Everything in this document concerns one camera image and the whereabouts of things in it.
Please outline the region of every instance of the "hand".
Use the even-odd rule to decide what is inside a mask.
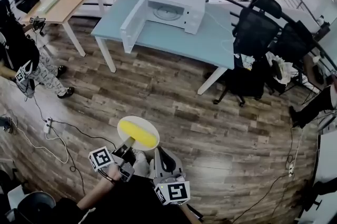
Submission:
[[[110,164],[109,171],[107,172],[107,175],[111,177],[112,179],[119,181],[122,177],[120,171],[120,167],[116,164]]]

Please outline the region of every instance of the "white plate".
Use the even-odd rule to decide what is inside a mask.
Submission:
[[[122,129],[121,129],[120,123],[121,123],[122,120],[132,122],[132,123],[138,125],[139,127],[141,127],[142,129],[148,131],[149,133],[151,133],[151,134],[153,134],[157,137],[157,144],[154,147],[150,148],[150,147],[144,146],[136,140],[135,143],[132,146],[134,149],[141,150],[141,151],[149,151],[149,150],[152,150],[152,149],[154,149],[158,146],[160,138],[159,138],[159,133],[158,133],[157,129],[150,122],[145,120],[144,118],[135,117],[135,116],[123,117],[118,122],[117,131],[118,131],[118,134],[119,134],[120,138],[123,140],[123,142],[125,142],[130,136],[128,134],[126,134],[124,131],[122,131]]]

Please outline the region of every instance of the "black shoe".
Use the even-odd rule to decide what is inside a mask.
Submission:
[[[4,131],[11,134],[12,133],[12,120],[10,117],[6,117],[6,126],[4,126]]]
[[[73,87],[68,87],[68,88],[67,88],[67,92],[66,92],[63,96],[59,96],[59,95],[58,95],[58,98],[59,98],[59,99],[68,98],[68,97],[70,97],[71,95],[73,95],[74,92],[75,92],[75,88],[73,88]]]
[[[56,78],[60,78],[61,75],[63,75],[66,71],[68,70],[68,68],[66,66],[60,66],[58,69],[57,69],[57,75],[56,75]]]

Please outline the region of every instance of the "white cable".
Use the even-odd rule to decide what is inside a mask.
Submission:
[[[231,30],[229,30],[229,29],[225,28],[224,26],[222,26],[222,25],[215,19],[215,17],[212,16],[210,13],[206,12],[206,14],[208,14],[211,18],[213,18],[213,20],[214,20],[220,27],[222,27],[223,29],[225,29],[226,31],[228,31],[230,34],[233,34]],[[234,40],[235,40],[234,37],[233,37],[232,39],[222,40],[220,44],[221,44],[221,47],[222,47],[226,52],[232,54],[232,55],[235,56],[236,58],[239,58],[239,57],[240,57],[239,54],[233,53],[232,51],[228,50],[227,48],[225,48],[225,47],[222,45],[223,42],[228,42],[228,41],[233,41],[233,42],[234,42]]]
[[[29,139],[29,138],[27,137],[27,135],[25,134],[25,132],[24,132],[23,130],[19,129],[19,128],[17,127],[17,125],[14,123],[14,121],[12,121],[12,123],[15,125],[15,127],[16,127],[19,131],[21,131],[21,132],[23,133],[23,135],[26,137],[26,139],[29,141],[29,143],[30,143],[34,148],[36,148],[36,149],[45,149],[45,150],[47,150],[50,154],[52,154],[57,160],[59,160],[59,161],[62,162],[63,164],[67,164],[67,162],[68,162],[68,160],[69,160],[69,154],[68,154],[68,150],[67,150],[67,145],[66,145],[66,143],[63,141],[63,139],[62,139],[61,137],[55,137],[55,138],[49,139],[49,138],[47,138],[47,134],[46,134],[46,139],[47,139],[47,140],[55,140],[55,139],[59,138],[60,140],[63,141],[64,146],[65,146],[65,149],[66,149],[66,152],[67,152],[67,161],[66,161],[66,162],[64,162],[64,161],[62,161],[61,159],[59,159],[59,158],[58,158],[53,152],[51,152],[48,148],[46,148],[46,147],[44,147],[44,146],[40,146],[40,147],[34,146],[33,143],[30,141],[30,139]]]
[[[299,144],[297,145],[297,150],[296,150],[295,159],[291,162],[291,163],[293,163],[293,170],[295,169],[295,164],[296,164],[297,154],[298,154],[298,152],[299,152],[299,148],[300,148],[300,144],[301,144],[301,141],[302,141],[303,134],[304,134],[304,130],[302,130],[301,137],[300,137],[300,139],[299,139]]]

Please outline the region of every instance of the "chair backrest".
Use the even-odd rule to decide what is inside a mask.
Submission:
[[[281,18],[282,15],[282,7],[275,0],[256,0],[256,2],[252,3],[251,7],[257,7],[275,18]]]
[[[234,52],[259,59],[267,52],[270,42],[279,29],[279,25],[264,14],[250,8],[243,8],[239,22],[233,31],[236,37]]]
[[[312,34],[301,21],[287,23],[276,43],[269,46],[269,51],[283,58],[286,62],[296,63],[314,48]]]

